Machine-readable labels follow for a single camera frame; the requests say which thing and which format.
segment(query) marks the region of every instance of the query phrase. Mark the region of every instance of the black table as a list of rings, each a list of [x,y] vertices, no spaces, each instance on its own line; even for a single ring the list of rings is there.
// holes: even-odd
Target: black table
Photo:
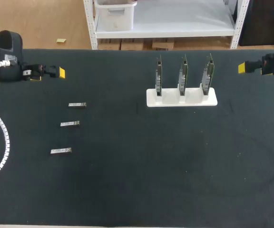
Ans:
[[[211,51],[216,107],[149,108],[156,57],[163,87],[184,54],[199,87],[210,52],[24,50],[67,78],[0,84],[0,224],[274,227],[274,76],[237,73],[268,52]]]

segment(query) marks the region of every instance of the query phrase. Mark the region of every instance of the wooden floor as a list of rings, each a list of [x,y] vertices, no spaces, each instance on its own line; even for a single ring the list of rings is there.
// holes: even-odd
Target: wooden floor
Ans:
[[[21,34],[24,48],[91,49],[83,0],[0,0],[0,31]],[[57,44],[58,38],[67,39]],[[174,50],[229,49],[230,38],[179,38]],[[274,46],[239,49],[274,49]]]

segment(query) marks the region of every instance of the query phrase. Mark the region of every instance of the storage bin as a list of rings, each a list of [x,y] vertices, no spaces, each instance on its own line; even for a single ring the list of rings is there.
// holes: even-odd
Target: storage bin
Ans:
[[[100,23],[106,31],[132,30],[136,5],[137,2],[129,0],[95,0]]]

